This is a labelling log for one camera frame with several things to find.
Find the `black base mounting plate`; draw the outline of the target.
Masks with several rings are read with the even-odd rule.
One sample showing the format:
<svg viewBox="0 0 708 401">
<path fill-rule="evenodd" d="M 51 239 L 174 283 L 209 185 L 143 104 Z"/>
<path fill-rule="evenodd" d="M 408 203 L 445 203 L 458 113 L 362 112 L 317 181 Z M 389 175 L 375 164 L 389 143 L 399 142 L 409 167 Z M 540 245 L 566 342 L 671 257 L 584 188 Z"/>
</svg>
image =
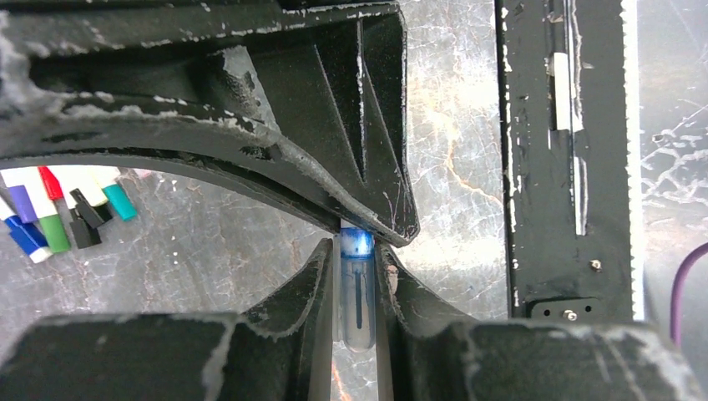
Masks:
<svg viewBox="0 0 708 401">
<path fill-rule="evenodd" d="M 629 322 L 625 32 L 619 1 L 497 1 L 508 312 Z"/>
</svg>

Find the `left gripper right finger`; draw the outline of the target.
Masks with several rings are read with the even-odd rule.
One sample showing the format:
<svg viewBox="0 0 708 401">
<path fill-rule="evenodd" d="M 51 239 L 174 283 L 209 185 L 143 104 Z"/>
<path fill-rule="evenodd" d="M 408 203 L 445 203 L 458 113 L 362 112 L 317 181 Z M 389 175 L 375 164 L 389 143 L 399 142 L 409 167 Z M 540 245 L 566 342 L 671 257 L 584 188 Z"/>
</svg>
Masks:
<svg viewBox="0 0 708 401">
<path fill-rule="evenodd" d="M 1 165 L 186 175 L 405 246 L 406 66 L 396 1 L 4 1 Z"/>
</svg>

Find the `green cap white marker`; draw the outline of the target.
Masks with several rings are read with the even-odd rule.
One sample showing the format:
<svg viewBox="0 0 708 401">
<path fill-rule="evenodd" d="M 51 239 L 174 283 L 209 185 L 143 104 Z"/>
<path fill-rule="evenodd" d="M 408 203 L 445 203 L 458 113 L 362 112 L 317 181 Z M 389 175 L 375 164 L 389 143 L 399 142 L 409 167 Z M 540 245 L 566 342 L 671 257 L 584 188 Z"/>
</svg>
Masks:
<svg viewBox="0 0 708 401">
<path fill-rule="evenodd" d="M 63 223 L 55 204 L 45 190 L 38 167 L 1 170 L 1 177 L 21 221 L 39 224 L 52 253 L 69 251 L 71 245 Z"/>
</svg>

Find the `red cap white marker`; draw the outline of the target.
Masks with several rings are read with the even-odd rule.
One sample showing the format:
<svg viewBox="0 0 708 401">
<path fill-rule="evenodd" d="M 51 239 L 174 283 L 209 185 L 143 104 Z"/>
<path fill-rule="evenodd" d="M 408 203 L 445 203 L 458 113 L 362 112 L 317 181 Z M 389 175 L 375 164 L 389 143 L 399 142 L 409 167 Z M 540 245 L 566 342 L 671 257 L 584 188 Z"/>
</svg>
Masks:
<svg viewBox="0 0 708 401">
<path fill-rule="evenodd" d="M 40 178 L 43 182 L 43 187 L 51 201 L 57 201 L 63 198 L 62 187 L 54 175 L 54 173 L 45 165 L 38 167 Z"/>
</svg>

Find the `black cap white marker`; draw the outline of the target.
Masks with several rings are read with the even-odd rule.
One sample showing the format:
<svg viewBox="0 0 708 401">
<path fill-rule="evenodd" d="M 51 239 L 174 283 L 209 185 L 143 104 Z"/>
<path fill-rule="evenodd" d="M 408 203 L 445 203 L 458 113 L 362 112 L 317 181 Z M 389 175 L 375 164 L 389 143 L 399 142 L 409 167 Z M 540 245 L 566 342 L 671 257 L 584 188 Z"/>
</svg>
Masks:
<svg viewBox="0 0 708 401">
<path fill-rule="evenodd" d="M 70 230 L 78 249 L 102 242 L 99 228 L 112 219 L 108 198 L 91 176 L 88 166 L 53 165 L 49 170 L 58 179 L 69 209 Z"/>
</svg>

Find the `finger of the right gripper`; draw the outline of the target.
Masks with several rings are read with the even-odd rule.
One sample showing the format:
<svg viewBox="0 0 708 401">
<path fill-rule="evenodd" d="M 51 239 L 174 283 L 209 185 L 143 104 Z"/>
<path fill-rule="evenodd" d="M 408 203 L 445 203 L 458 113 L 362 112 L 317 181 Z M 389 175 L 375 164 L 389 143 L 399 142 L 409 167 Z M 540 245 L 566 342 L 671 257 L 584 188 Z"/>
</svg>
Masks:
<svg viewBox="0 0 708 401">
<path fill-rule="evenodd" d="M 704 400 L 681 352 L 639 323 L 480 322 L 376 248 L 382 400 Z"/>
</svg>

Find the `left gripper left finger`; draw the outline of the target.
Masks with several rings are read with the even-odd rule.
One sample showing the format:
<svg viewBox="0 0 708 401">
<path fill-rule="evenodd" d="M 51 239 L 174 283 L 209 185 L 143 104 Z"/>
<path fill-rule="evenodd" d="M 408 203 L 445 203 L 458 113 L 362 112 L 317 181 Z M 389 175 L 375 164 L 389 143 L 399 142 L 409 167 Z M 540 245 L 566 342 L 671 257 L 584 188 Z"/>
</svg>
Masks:
<svg viewBox="0 0 708 401">
<path fill-rule="evenodd" d="M 327 400 L 333 244 L 244 312 L 36 321 L 1 365 L 4 400 Z"/>
</svg>

